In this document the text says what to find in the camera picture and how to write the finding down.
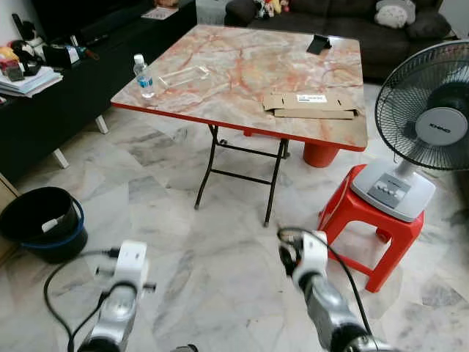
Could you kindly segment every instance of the fan logo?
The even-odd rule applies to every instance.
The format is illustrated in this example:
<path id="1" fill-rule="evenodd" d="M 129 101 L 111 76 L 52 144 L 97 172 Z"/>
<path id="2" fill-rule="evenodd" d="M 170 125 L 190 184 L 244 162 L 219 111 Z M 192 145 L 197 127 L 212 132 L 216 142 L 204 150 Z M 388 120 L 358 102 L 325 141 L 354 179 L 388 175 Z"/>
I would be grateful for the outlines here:
<path id="1" fill-rule="evenodd" d="M 447 128 L 444 128 L 444 127 L 441 127 L 439 125 L 436 125 L 434 123 L 430 123 L 430 127 L 436 128 L 437 130 L 440 130 L 440 131 L 443 131 L 443 132 L 446 132 L 446 133 L 451 133 L 451 130 L 449 130 Z"/>

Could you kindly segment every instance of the black cabinet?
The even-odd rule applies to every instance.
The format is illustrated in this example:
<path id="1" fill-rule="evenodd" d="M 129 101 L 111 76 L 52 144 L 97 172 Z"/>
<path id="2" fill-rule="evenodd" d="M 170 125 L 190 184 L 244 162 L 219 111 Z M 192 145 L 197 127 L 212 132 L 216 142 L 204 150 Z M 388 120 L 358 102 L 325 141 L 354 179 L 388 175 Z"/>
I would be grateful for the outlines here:
<path id="1" fill-rule="evenodd" d="M 133 55 L 154 61 L 196 25 L 190 1 L 164 21 L 139 18 L 92 48 L 100 60 L 85 59 L 63 72 L 63 80 L 29 98 L 0 106 L 0 173 L 17 180 L 87 123 L 133 78 Z"/>

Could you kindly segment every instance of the black metal frame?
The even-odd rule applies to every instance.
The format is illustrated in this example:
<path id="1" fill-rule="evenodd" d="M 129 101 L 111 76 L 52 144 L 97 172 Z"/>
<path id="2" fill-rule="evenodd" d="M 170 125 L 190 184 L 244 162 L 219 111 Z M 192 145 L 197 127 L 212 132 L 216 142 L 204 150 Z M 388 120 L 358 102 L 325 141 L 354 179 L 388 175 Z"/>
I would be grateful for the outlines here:
<path id="1" fill-rule="evenodd" d="M 210 149 L 210 158 L 209 158 L 209 161 L 208 161 L 207 171 L 205 172 L 204 179 L 202 180 L 202 184 L 200 185 L 199 193 L 197 194 L 197 200 L 196 200 L 196 204 L 194 205 L 194 208 L 199 209 L 200 199 L 202 198 L 202 193 L 204 192 L 205 184 L 207 183 L 208 176 L 211 172 L 214 172 L 216 174 L 236 177 L 236 178 L 240 178 L 240 179 L 243 179 L 243 180 L 258 182 L 258 183 L 262 183 L 262 184 L 265 184 L 265 185 L 270 185 L 269 201 L 267 203 L 267 211 L 265 213 L 265 222 L 264 222 L 264 226 L 267 227 L 269 225 L 270 212 L 272 211 L 273 193 L 276 189 L 276 181 L 277 181 L 278 169 L 280 167 L 280 160 L 281 159 L 286 159 L 286 158 L 289 157 L 288 139 L 281 139 L 280 143 L 278 145 L 278 152 L 276 154 L 272 154 L 272 153 L 262 152 L 260 150 L 253 150 L 253 149 L 248 149 L 248 148 L 235 147 L 234 145 L 229 145 L 226 142 L 225 139 L 222 139 L 222 140 L 219 141 L 218 140 L 218 126 L 208 125 L 208 128 L 210 129 L 210 133 L 212 134 L 212 147 Z M 223 148 L 228 148 L 228 149 L 233 149 L 233 150 L 240 150 L 242 152 L 247 152 L 247 153 L 252 153 L 252 154 L 268 156 L 268 157 L 271 157 L 271 158 L 275 158 L 276 159 L 276 165 L 275 165 L 275 168 L 273 170 L 272 180 L 271 181 L 266 181 L 266 180 L 262 180 L 260 178 L 254 178 L 254 177 L 249 177 L 249 176 L 245 176 L 245 175 L 235 174 L 233 172 L 227 172 L 227 171 L 223 171 L 223 170 L 213 169 L 212 168 L 213 158 L 215 156 L 215 147 L 217 147 L 217 146 L 218 147 L 223 147 Z"/>

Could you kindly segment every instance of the white wall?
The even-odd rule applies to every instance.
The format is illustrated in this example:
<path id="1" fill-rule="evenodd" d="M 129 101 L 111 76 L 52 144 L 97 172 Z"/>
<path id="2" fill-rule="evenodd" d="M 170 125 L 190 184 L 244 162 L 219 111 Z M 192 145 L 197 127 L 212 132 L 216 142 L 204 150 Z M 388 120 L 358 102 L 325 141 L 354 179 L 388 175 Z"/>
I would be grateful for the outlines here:
<path id="1" fill-rule="evenodd" d="M 469 37 L 469 0 L 444 0 L 440 13 L 459 38 Z"/>
<path id="2" fill-rule="evenodd" d="M 11 40 L 21 39 L 13 22 L 12 13 L 17 13 L 22 21 L 31 21 L 36 28 L 39 27 L 31 0 L 0 0 L 0 46 Z"/>

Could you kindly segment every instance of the plastic bottle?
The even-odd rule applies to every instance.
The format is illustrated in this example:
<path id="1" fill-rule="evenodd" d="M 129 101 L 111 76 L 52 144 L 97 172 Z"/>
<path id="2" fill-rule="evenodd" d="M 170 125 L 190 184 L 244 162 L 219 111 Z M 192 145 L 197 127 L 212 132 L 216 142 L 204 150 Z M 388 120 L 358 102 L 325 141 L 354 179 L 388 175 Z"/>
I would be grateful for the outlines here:
<path id="1" fill-rule="evenodd" d="M 146 70 L 147 64 L 144 61 L 144 56 L 142 54 L 136 54 L 133 60 L 135 61 L 133 72 L 139 83 L 141 95 L 144 98 L 151 98 L 155 95 L 153 91 L 153 79 L 152 76 L 149 75 L 148 70 Z"/>

